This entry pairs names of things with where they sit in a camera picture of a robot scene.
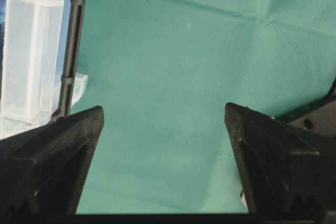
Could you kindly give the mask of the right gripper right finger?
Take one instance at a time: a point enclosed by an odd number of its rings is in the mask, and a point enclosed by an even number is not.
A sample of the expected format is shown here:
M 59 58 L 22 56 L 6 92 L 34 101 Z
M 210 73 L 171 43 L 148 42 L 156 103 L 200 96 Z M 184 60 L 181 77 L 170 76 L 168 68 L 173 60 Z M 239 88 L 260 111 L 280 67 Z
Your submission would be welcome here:
M 228 103 L 225 126 L 250 212 L 335 214 L 335 135 Z

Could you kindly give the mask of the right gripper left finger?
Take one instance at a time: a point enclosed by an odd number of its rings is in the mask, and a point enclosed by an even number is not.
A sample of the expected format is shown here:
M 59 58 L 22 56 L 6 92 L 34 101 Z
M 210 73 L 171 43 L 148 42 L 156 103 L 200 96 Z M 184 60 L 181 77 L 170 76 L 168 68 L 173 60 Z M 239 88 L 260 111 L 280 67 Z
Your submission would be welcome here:
M 103 127 L 94 106 L 1 140 L 1 215 L 75 214 Z

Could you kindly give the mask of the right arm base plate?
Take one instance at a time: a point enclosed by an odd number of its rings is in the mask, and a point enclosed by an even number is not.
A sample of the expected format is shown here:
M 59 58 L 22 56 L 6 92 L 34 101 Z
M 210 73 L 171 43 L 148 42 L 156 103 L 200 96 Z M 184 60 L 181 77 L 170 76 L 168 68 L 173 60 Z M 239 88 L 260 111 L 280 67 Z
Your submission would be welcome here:
M 276 119 L 322 136 L 335 137 L 335 82 L 326 96 L 286 112 Z

